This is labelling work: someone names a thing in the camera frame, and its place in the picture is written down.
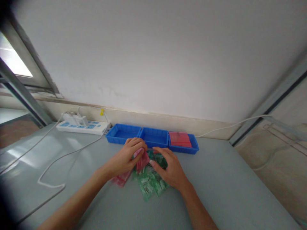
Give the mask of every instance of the blue plastic tray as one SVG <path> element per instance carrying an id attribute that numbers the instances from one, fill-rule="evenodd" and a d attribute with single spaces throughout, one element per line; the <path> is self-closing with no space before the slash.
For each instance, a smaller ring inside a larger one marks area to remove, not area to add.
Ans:
<path id="1" fill-rule="evenodd" d="M 170 138 L 169 138 L 169 149 L 172 150 L 173 152 L 196 154 L 197 151 L 199 150 L 197 140 L 193 134 L 188 134 L 188 136 L 190 138 L 192 148 L 170 145 Z"/>
<path id="2" fill-rule="evenodd" d="M 167 148 L 169 143 L 169 132 L 161 129 L 144 127 L 139 135 L 149 148 Z"/>
<path id="3" fill-rule="evenodd" d="M 141 129 L 139 126 L 115 124 L 107 133 L 106 138 L 110 143 L 125 144 L 128 138 L 138 137 Z"/>

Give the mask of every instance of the finger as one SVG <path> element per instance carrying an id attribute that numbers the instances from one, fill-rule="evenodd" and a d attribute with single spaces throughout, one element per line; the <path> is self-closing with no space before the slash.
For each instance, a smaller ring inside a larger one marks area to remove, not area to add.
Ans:
<path id="1" fill-rule="evenodd" d="M 161 168 L 157 162 L 153 160 L 150 160 L 149 163 L 151 164 L 153 169 L 162 177 L 162 179 L 164 179 L 166 176 L 166 171 L 163 168 Z"/>
<path id="2" fill-rule="evenodd" d="M 140 143 L 141 141 L 143 141 L 141 138 L 136 138 L 136 137 L 135 137 L 135 138 L 133 138 L 133 139 L 131 140 L 130 146 L 134 146 L 134 145 Z"/>
<path id="3" fill-rule="evenodd" d="M 131 150 L 133 153 L 135 153 L 140 148 L 144 148 L 145 150 L 147 149 L 147 145 L 145 144 L 144 141 L 141 141 L 137 143 L 135 146 L 131 147 Z"/>
<path id="4" fill-rule="evenodd" d="M 132 165 L 132 167 L 134 167 L 137 164 L 137 162 L 141 159 L 141 157 L 144 154 L 144 152 L 145 152 L 145 150 L 142 149 L 139 152 L 139 154 L 133 160 L 130 161 L 130 164 Z"/>
<path id="5" fill-rule="evenodd" d="M 125 144 L 128 144 L 132 139 L 131 138 L 128 138 L 125 142 Z"/>
<path id="6" fill-rule="evenodd" d="M 153 147 L 153 150 L 161 153 L 162 156 L 164 156 L 164 158 L 166 159 L 167 162 L 169 162 L 171 160 L 171 156 L 169 155 L 169 153 L 165 149 L 162 149 L 162 148 L 159 148 L 159 147 Z"/>
<path id="7" fill-rule="evenodd" d="M 172 150 L 170 150 L 169 148 L 165 148 L 165 151 L 167 151 L 169 153 L 170 156 L 175 157 L 176 155 L 172 152 Z"/>

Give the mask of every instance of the baseboard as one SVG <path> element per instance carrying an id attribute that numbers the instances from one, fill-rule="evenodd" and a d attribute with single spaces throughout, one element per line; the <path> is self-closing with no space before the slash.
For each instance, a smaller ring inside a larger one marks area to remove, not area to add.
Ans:
<path id="1" fill-rule="evenodd" d="M 46 110 L 46 112 L 54 119 L 57 120 L 61 116 L 61 113 L 65 111 L 77 112 L 77 108 L 80 105 L 89 105 L 84 103 L 68 102 L 65 100 L 57 100 L 53 98 L 36 98 L 39 104 Z M 0 107 L 20 109 L 20 103 L 16 103 L 15 98 L 6 97 L 5 100 L 1 100 Z M 107 118 L 112 125 L 116 123 L 122 123 L 127 125 L 138 125 L 141 127 L 150 127 L 165 129 L 169 131 L 181 131 L 194 134 L 195 136 L 204 134 L 213 129 L 222 128 L 231 125 L 228 122 L 212 121 L 195 119 L 180 116 L 171 116 L 157 113 L 138 113 L 132 111 L 125 111 L 117 108 L 103 107 L 97 105 L 91 105 L 103 108 L 106 112 Z M 100 116 L 100 110 L 94 108 L 82 108 L 81 114 L 86 115 L 89 120 L 105 121 L 103 116 Z M 221 140 L 228 140 L 236 132 L 238 127 L 219 130 L 205 136 L 206 138 L 214 138 Z"/>

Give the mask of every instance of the window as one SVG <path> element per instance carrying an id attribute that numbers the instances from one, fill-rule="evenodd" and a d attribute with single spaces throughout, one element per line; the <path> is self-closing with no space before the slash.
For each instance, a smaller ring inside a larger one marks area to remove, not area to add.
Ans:
<path id="1" fill-rule="evenodd" d="M 10 42 L 0 32 L 0 57 L 7 64 L 7 66 L 13 71 L 15 75 L 23 77 L 33 77 L 26 65 L 20 59 L 17 52 L 14 50 Z"/>
<path id="2" fill-rule="evenodd" d="M 8 20 L 0 32 L 0 57 L 24 85 L 52 89 L 35 56 Z"/>

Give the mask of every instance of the white power strip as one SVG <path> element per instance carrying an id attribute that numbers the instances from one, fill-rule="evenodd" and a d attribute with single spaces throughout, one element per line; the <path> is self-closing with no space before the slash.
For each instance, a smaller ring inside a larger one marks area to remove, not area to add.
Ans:
<path id="1" fill-rule="evenodd" d="M 68 121 L 63 121 L 57 125 L 58 131 L 61 132 L 74 132 L 74 133 L 87 133 L 101 135 L 105 128 L 110 128 L 111 123 L 88 121 L 88 126 L 71 125 Z"/>

